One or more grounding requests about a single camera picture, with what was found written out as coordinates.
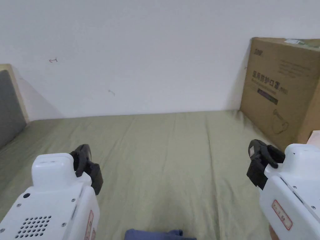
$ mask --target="headboard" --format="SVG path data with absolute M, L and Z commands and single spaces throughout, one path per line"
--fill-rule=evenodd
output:
M 0 148 L 27 125 L 28 116 L 10 64 L 0 64 Z

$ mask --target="sticker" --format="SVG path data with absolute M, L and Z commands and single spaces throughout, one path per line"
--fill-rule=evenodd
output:
M 293 225 L 289 216 L 285 213 L 283 208 L 280 206 L 277 200 L 273 201 L 272 208 L 275 213 L 278 215 L 279 219 L 282 221 L 285 228 L 289 231 Z
M 250 148 L 250 157 L 251 157 L 253 154 L 254 154 L 254 147 L 252 146 L 252 147 Z
M 89 218 L 88 218 L 87 229 L 86 229 L 86 232 L 85 232 L 84 240 L 89 240 L 89 238 L 90 238 L 92 221 L 93 221 L 93 212 L 92 212 L 92 210 L 90 210 L 90 214 L 89 214 Z
M 93 229 L 91 240 L 95 240 L 95 239 L 96 239 L 96 230 Z
M 298 44 L 300 42 L 300 40 L 290 38 L 290 39 L 285 40 L 284 42 L 291 43 L 291 44 Z

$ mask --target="cardboard box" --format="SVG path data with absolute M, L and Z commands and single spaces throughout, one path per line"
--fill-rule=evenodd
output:
M 281 150 L 320 129 L 320 39 L 253 38 L 240 110 Z

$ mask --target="blue cloth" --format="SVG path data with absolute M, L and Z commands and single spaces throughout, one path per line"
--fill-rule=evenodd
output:
M 124 240 L 196 240 L 196 238 L 183 237 L 182 230 L 160 233 L 129 229 L 125 233 Z

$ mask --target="green bed sheet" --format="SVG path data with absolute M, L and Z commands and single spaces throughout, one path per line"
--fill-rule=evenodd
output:
M 268 142 L 239 111 L 34 121 L 0 150 L 0 217 L 32 185 L 37 155 L 88 143 L 104 179 L 96 239 L 123 239 L 130 228 L 270 239 L 246 176 L 252 139 Z

